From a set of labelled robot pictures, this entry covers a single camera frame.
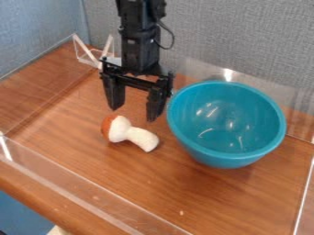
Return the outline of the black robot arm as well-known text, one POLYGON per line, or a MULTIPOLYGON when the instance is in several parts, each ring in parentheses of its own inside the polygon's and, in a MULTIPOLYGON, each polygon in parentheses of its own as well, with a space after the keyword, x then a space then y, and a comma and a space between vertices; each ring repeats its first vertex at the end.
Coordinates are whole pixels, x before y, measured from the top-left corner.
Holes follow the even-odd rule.
POLYGON ((160 29, 171 30, 160 19, 165 16, 165 0, 115 0, 121 37, 121 64, 103 56, 101 71, 108 106, 116 110, 125 103, 125 87, 148 93, 145 116, 149 122, 160 116, 172 95, 173 73, 159 64, 160 29))

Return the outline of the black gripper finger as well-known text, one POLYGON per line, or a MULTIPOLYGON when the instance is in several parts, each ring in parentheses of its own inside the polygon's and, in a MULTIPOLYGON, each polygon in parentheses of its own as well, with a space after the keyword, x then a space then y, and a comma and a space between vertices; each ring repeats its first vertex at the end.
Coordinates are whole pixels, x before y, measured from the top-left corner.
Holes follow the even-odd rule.
POLYGON ((116 110, 125 103, 125 86, 116 76, 108 74, 101 74, 101 81, 108 106, 112 110, 116 110))
POLYGON ((167 86, 155 85, 151 87, 147 103, 145 103, 145 116, 147 121, 153 122, 163 112, 167 101, 167 86))

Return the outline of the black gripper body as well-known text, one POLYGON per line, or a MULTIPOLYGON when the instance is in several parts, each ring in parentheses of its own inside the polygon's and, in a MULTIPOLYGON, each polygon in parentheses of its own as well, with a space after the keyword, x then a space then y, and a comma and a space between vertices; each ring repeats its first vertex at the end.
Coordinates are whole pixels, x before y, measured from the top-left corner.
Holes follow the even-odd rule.
POLYGON ((159 49, 161 45, 160 29, 149 28, 127 34, 121 34, 121 57, 112 59, 101 58, 101 74, 119 78, 127 87, 137 88, 149 92, 155 85, 167 86, 167 96, 172 89, 172 73, 159 64, 159 49))

